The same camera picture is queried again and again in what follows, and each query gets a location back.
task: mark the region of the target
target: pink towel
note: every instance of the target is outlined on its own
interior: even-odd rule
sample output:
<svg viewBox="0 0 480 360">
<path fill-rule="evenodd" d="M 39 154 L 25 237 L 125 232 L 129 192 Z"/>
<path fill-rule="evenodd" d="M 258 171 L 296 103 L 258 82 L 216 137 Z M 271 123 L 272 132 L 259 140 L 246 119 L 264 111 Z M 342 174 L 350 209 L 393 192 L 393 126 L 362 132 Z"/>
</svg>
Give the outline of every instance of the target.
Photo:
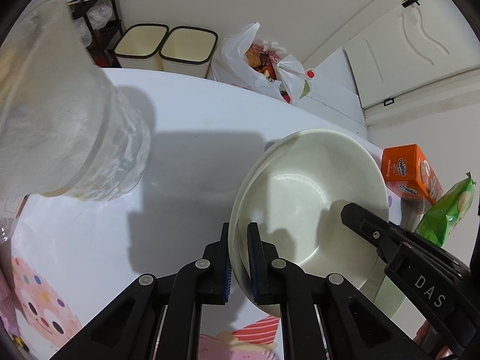
<svg viewBox="0 0 480 360">
<path fill-rule="evenodd" d="M 3 272 L 0 270 L 0 318 L 3 326 L 11 335 L 20 337 L 17 316 L 15 314 L 14 296 L 8 286 Z"/>
</svg>

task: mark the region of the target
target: black bin rim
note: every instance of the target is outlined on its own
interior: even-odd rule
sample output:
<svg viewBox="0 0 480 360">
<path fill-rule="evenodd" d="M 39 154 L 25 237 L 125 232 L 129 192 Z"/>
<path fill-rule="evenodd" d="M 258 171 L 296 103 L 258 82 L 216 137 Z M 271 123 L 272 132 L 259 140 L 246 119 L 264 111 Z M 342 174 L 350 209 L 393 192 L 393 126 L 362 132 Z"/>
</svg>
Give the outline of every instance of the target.
<svg viewBox="0 0 480 360">
<path fill-rule="evenodd" d="M 204 61 L 189 61 L 186 59 L 180 59 L 180 58 L 173 58 L 171 56 L 165 56 L 162 53 L 162 48 L 164 47 L 165 43 L 167 42 L 167 39 L 174 33 L 175 30 L 178 30 L 180 28 L 187 28 L 188 30 L 198 30 L 198 31 L 203 31 L 203 32 L 209 32 L 210 34 L 215 35 L 215 42 L 213 43 L 212 51 L 208 55 L 208 57 Z M 207 28 L 200 28 L 200 27 L 192 27 L 192 26 L 177 26 L 175 28 L 172 28 L 170 32 L 165 36 L 165 41 L 162 43 L 162 47 L 160 48 L 159 54 L 162 57 L 162 59 L 165 59 L 166 61 L 171 61 L 171 62 L 179 62 L 182 64 L 188 64 L 188 65 L 203 65 L 210 61 L 212 59 L 213 53 L 215 52 L 215 49 L 217 47 L 218 43 L 218 34 L 215 31 L 212 30 L 207 30 Z"/>
<path fill-rule="evenodd" d="M 158 46 L 156 47 L 156 49 L 149 55 L 127 55 L 127 54 L 120 54 L 119 52 L 116 52 L 115 50 L 117 49 L 117 46 L 119 45 L 119 43 L 122 41 L 122 39 L 127 35 L 127 33 L 132 29 L 132 28 L 135 28 L 135 27 L 163 27 L 166 29 L 166 32 L 165 32 L 165 35 L 163 36 L 162 40 L 160 41 L 160 43 L 158 44 Z M 160 48 L 163 46 L 163 44 L 165 43 L 165 40 L 169 37 L 169 33 L 170 33 L 170 28 L 169 26 L 167 26 L 166 24 L 158 24 L 158 23 L 139 23 L 139 24 L 134 24 L 133 26 L 129 27 L 128 30 L 126 30 L 123 35 L 121 36 L 121 38 L 118 40 L 117 43 L 115 43 L 115 46 L 113 47 L 113 54 L 114 56 L 116 57 L 120 57 L 120 58 L 127 58 L 127 59 L 148 59 L 148 58 L 151 58 L 153 57 L 157 52 L 159 52 Z"/>
</svg>

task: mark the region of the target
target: cartoon face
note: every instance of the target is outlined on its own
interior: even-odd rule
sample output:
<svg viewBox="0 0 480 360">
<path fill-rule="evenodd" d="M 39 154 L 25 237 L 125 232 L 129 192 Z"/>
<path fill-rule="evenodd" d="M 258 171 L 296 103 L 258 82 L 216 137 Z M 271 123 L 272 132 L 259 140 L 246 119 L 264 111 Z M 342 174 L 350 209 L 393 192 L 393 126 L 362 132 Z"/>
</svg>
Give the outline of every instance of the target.
<svg viewBox="0 0 480 360">
<path fill-rule="evenodd" d="M 27 322 L 57 349 L 81 328 L 62 298 L 22 259 L 12 259 L 15 294 Z"/>
<path fill-rule="evenodd" d="M 254 348 L 252 344 L 249 344 L 249 347 L 230 346 L 222 340 L 200 334 L 198 360 L 277 360 L 277 358 L 272 351 Z"/>
</svg>

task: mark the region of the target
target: black metal shelf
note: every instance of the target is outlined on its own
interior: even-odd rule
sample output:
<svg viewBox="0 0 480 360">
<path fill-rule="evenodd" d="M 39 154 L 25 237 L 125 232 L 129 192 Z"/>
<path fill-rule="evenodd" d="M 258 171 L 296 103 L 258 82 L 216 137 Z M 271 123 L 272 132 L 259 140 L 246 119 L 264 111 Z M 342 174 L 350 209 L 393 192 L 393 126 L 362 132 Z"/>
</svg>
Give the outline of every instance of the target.
<svg viewBox="0 0 480 360">
<path fill-rule="evenodd" d="M 115 34 L 122 28 L 121 20 L 110 20 L 105 27 L 96 30 L 95 34 L 98 36 L 98 46 L 101 50 L 106 50 L 109 43 L 112 41 Z M 92 43 L 87 46 L 89 52 L 95 52 L 95 45 Z"/>
<path fill-rule="evenodd" d="M 106 26 L 100 30 L 94 30 L 90 23 L 90 19 L 88 19 L 87 12 L 98 1 L 99 0 L 75 0 L 70 4 L 70 12 L 74 20 L 80 19 L 81 17 L 85 20 L 88 31 L 90 31 L 92 35 L 92 43 L 88 45 L 86 49 L 92 58 L 95 59 L 95 62 L 97 61 L 97 58 L 100 57 L 105 61 L 105 66 L 114 67 L 117 66 L 118 63 L 116 63 L 112 54 L 107 51 L 107 47 L 117 32 L 120 32 L 120 35 L 123 35 L 122 21 L 118 15 L 116 1 L 110 0 L 114 19 L 110 20 Z"/>
</svg>

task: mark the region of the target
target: door latch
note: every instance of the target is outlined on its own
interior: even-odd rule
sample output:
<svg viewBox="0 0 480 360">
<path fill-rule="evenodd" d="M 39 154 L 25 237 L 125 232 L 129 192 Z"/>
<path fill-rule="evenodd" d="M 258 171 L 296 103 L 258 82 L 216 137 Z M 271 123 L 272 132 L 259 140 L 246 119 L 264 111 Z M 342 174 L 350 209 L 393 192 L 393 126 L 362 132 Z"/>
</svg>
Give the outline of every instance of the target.
<svg viewBox="0 0 480 360">
<path fill-rule="evenodd" d="M 403 0 L 402 1 L 402 5 L 403 5 L 404 8 L 409 7 L 410 5 L 415 4 L 415 3 L 417 5 L 420 5 L 419 0 Z"/>
<path fill-rule="evenodd" d="M 393 97 L 389 97 L 388 99 L 385 99 L 383 101 L 383 106 L 386 107 L 387 105 L 393 104 L 394 102 L 395 100 L 393 99 Z"/>
</svg>

